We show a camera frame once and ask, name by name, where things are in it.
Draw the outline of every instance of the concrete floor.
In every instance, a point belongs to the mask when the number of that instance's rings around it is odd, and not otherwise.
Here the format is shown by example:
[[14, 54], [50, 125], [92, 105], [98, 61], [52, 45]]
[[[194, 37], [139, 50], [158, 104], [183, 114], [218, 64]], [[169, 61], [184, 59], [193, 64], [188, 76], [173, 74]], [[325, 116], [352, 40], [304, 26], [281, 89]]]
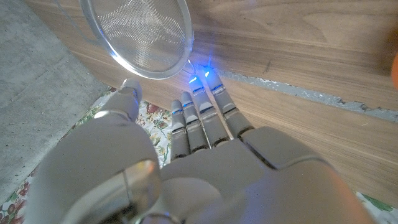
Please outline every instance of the concrete floor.
[[0, 204], [106, 89], [22, 0], [0, 0]]

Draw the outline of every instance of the orange object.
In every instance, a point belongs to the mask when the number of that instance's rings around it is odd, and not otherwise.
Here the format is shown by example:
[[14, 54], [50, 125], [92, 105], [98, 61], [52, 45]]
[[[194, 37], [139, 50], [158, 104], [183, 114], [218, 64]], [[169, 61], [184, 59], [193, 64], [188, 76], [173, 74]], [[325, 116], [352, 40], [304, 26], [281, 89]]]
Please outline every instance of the orange object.
[[394, 86], [396, 87], [396, 89], [398, 89], [398, 54], [396, 55], [396, 58], [392, 63], [391, 77]]

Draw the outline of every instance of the robot finger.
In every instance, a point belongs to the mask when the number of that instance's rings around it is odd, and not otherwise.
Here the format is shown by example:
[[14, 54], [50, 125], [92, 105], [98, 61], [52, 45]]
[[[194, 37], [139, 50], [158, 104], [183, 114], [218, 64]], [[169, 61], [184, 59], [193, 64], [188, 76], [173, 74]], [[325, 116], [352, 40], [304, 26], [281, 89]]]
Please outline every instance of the robot finger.
[[221, 142], [229, 141], [230, 138], [228, 133], [217, 114], [216, 108], [211, 104], [206, 94], [205, 87], [199, 77], [192, 75], [190, 77], [189, 86], [198, 107], [199, 116], [209, 140], [210, 147], [216, 147]]
[[207, 71], [205, 73], [205, 77], [211, 93], [217, 102], [217, 106], [220, 108], [228, 129], [231, 131], [233, 137], [240, 138], [244, 132], [253, 129], [251, 123], [243, 116], [232, 101], [225, 86], [215, 71]]
[[182, 104], [178, 100], [172, 102], [172, 147], [171, 161], [190, 154], [188, 136]]
[[194, 153], [201, 149], [208, 149], [208, 141], [199, 120], [198, 113], [195, 109], [195, 105], [193, 105], [191, 95], [188, 92], [183, 92], [181, 95], [181, 101], [187, 124], [186, 129], [190, 152]]

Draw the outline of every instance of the wood grain surface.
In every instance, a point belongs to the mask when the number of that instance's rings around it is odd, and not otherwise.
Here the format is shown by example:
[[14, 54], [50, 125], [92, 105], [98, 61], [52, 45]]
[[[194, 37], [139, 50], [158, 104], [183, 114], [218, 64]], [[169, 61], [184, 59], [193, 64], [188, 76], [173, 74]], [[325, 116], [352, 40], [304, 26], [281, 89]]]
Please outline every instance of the wood grain surface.
[[[118, 87], [125, 78], [136, 77], [101, 47], [85, 42], [52, 0], [26, 2], [102, 82]], [[194, 62], [206, 65], [211, 55], [212, 66], [223, 70], [398, 109], [398, 91], [384, 64], [388, 51], [395, 51], [387, 46], [398, 38], [389, 36], [398, 21], [396, 1], [250, 2], [188, 1], [195, 27]], [[78, 1], [61, 4], [92, 35]], [[166, 109], [188, 90], [183, 72], [167, 80], [136, 78], [144, 99]], [[398, 207], [397, 123], [223, 82], [252, 124], [285, 131], [322, 154], [353, 189]]]

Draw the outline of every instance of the floral tablecloth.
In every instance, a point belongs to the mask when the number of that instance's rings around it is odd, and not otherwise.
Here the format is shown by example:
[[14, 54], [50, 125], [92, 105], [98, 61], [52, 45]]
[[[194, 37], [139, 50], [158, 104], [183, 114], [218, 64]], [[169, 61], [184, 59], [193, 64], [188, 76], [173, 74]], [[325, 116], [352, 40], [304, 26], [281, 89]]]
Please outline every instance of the floral tablecloth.
[[[70, 130], [67, 136], [79, 125], [87, 122], [94, 117], [95, 113], [109, 100], [112, 96], [114, 88], [110, 88], [94, 103], [94, 105], [86, 112]], [[169, 111], [152, 105], [148, 102], [141, 102], [139, 105], [139, 115], [137, 124], [141, 125], [152, 140], [157, 151], [159, 164], [161, 167], [170, 162], [170, 141], [171, 141], [171, 114]], [[29, 174], [21, 186], [0, 205], [0, 224], [23, 223], [24, 209], [28, 198], [28, 190], [30, 184], [35, 179], [36, 169]], [[369, 211], [378, 223], [398, 224], [398, 210], [376, 199], [355, 192], [358, 199], [364, 207]]]

